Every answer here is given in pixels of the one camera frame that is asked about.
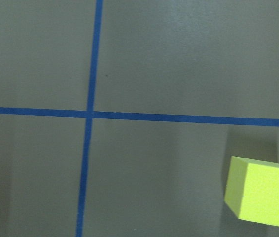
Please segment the yellow foam block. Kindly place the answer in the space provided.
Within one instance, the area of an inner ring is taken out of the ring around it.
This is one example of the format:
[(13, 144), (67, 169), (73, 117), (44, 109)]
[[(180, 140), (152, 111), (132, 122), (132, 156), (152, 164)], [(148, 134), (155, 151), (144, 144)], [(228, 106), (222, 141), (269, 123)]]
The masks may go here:
[(279, 227), (279, 164), (232, 156), (224, 201), (240, 220)]

